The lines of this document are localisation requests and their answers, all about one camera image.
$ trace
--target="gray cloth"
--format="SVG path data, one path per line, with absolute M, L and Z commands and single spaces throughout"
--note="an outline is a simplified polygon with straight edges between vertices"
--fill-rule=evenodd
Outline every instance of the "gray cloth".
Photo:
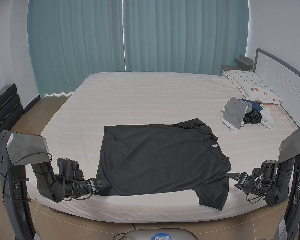
M 237 132 L 245 114 L 252 111 L 252 104 L 232 97 L 224 108 L 222 122 L 230 127 L 232 131 Z

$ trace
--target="blue logo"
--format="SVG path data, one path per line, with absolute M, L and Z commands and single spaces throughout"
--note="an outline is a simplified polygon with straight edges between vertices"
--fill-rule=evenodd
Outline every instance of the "blue logo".
M 173 238 L 167 233 L 157 233 L 151 240 L 173 240 Z

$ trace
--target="black t-shirt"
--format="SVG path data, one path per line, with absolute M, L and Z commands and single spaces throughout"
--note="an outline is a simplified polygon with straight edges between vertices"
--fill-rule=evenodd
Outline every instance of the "black t-shirt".
M 222 210 L 231 169 L 218 138 L 198 118 L 174 125 L 105 126 L 98 195 L 140 195 L 193 189 L 199 204 Z

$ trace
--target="mattress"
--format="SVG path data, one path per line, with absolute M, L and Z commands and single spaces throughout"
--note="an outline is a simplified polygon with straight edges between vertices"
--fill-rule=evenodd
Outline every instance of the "mattress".
M 297 127 L 278 105 L 268 107 L 274 118 L 270 130 L 262 124 L 245 124 L 237 133 L 221 121 L 220 109 L 234 96 L 243 95 L 225 76 L 114 72 L 90 75 L 49 121 L 42 136 L 54 160 L 78 161 L 86 179 L 95 177 L 104 126 L 124 124 L 175 124 L 199 118 L 219 138 L 230 157 L 231 172 L 252 172 L 264 160 L 277 159 L 279 144 Z M 53 170 L 58 173 L 54 164 Z M 222 211 L 199 205 L 193 190 L 137 196 L 96 196 L 60 203 L 42 197 L 32 168 L 26 166 L 28 193 L 51 208 L 93 220 L 109 222 L 192 222 L 227 218 L 264 206 L 250 204 L 229 180 Z

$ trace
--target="floral pillowcase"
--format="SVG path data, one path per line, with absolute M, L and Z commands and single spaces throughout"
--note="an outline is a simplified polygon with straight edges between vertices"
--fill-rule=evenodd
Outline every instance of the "floral pillowcase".
M 224 74 L 237 86 L 246 99 L 260 103 L 281 103 L 277 94 L 269 89 L 255 72 L 231 70 Z

